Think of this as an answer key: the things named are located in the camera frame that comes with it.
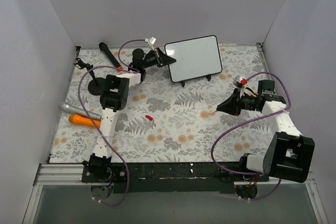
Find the black whiteboard easel stand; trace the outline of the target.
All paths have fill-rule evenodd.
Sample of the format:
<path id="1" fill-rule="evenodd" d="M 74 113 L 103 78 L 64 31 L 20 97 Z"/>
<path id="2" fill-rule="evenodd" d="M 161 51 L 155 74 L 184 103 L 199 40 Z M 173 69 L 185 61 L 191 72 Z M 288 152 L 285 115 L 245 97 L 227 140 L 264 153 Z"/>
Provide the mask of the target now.
<path id="1" fill-rule="evenodd" d="M 182 87 L 185 87 L 185 84 L 187 82 L 196 82 L 196 81 L 199 81 L 199 80 L 202 80 L 202 79 L 206 79 L 207 81 L 211 81 L 212 75 L 211 74 L 207 74 L 205 76 L 200 76 L 200 77 L 196 77 L 196 78 L 186 79 L 186 80 L 179 81 L 179 83 L 181 84 Z"/>

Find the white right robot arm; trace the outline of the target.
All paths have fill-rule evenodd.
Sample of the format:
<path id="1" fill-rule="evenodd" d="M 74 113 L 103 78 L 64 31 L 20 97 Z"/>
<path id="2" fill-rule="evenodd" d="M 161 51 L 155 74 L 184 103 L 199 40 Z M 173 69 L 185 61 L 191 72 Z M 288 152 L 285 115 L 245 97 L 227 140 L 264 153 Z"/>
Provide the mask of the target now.
<path id="1" fill-rule="evenodd" d="M 261 80 L 256 94 L 248 95 L 246 79 L 235 81 L 232 95 L 217 111 L 238 116 L 242 110 L 265 115 L 273 138 L 264 155 L 244 154 L 239 160 L 238 176 L 251 180 L 256 174 L 303 183 L 306 181 L 314 151 L 314 141 L 295 127 L 283 97 L 276 95 L 275 82 Z"/>

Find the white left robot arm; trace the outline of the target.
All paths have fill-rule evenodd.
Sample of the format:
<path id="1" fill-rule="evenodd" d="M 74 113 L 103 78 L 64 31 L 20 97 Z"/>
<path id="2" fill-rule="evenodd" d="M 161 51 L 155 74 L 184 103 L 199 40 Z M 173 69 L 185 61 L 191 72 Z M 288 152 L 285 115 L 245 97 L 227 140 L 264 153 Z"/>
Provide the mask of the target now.
<path id="1" fill-rule="evenodd" d="M 145 78 L 145 69 L 152 66 L 164 67 L 175 63 L 176 59 L 155 48 L 147 54 L 141 49 L 132 53 L 132 63 L 129 71 L 120 75 L 109 74 L 104 78 L 100 92 L 102 118 L 100 126 L 94 126 L 100 133 L 100 138 L 88 161 L 84 161 L 87 174 L 100 182 L 113 180 L 115 172 L 111 168 L 112 155 L 119 153 L 112 147 L 111 139 L 114 137 L 115 126 L 121 111 L 126 107 L 129 88 L 140 84 Z"/>

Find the black round microphone stand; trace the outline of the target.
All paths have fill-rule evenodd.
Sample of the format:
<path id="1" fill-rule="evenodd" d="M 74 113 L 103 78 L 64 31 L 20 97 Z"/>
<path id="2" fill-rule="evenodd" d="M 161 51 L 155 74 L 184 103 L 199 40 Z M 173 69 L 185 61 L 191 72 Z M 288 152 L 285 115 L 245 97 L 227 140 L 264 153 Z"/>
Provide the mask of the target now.
<path id="1" fill-rule="evenodd" d="M 93 68 L 93 65 L 90 65 L 89 63 L 84 63 L 79 57 L 75 59 L 73 65 L 80 70 L 86 69 L 87 71 L 89 71 Z M 90 94 L 98 96 L 102 92 L 105 78 L 96 77 L 94 71 L 90 71 L 89 74 L 91 75 L 92 80 L 88 84 L 88 91 Z"/>

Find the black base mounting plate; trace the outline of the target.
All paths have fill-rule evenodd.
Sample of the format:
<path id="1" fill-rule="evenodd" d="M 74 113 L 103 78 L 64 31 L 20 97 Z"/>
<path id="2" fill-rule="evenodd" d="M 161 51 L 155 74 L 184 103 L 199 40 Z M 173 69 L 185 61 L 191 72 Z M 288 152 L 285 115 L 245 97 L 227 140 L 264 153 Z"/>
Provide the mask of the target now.
<path id="1" fill-rule="evenodd" d="M 83 183 L 108 183 L 113 192 L 121 194 L 129 185 L 130 193 L 235 192 L 234 182 L 253 184 L 251 175 L 237 175 L 219 168 L 212 162 L 197 163 L 122 163 L 105 166 L 85 164 Z"/>

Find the red marker cap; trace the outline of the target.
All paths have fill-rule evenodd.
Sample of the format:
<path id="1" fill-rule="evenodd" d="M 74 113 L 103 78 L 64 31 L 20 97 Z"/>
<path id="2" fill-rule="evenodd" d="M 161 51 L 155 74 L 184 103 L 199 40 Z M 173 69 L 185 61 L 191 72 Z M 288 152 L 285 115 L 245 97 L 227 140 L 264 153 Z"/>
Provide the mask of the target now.
<path id="1" fill-rule="evenodd" d="M 147 119 L 149 119 L 150 121 L 153 121 L 153 117 L 149 116 L 149 115 L 146 115 L 145 116 Z"/>

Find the floral patterned table mat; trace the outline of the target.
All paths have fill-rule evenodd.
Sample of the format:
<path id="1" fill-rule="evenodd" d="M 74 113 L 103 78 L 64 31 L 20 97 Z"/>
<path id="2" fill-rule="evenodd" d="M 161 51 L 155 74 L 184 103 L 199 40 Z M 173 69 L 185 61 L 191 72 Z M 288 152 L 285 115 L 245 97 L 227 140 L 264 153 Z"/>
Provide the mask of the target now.
<path id="1" fill-rule="evenodd" d="M 116 124 L 111 144 L 119 156 L 112 155 L 114 162 L 237 161 L 245 153 L 265 153 L 272 139 L 267 122 L 245 124 L 259 113 L 209 114 L 231 95 L 236 76 L 252 77 L 252 90 L 265 79 L 258 49 L 220 46 L 219 51 L 223 70 L 211 81 L 187 82 L 182 87 L 171 81 L 167 67 L 147 68 L 143 83 L 129 90 Z"/>

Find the black framed whiteboard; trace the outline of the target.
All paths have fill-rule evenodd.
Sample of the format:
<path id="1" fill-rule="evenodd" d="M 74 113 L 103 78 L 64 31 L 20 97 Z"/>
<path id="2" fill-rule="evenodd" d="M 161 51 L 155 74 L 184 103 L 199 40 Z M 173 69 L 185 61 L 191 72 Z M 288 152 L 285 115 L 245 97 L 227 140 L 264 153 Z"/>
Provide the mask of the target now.
<path id="1" fill-rule="evenodd" d="M 174 83 L 201 77 L 210 80 L 212 75 L 223 70 L 215 35 L 167 43 L 164 50 L 167 56 L 176 60 L 169 65 Z"/>

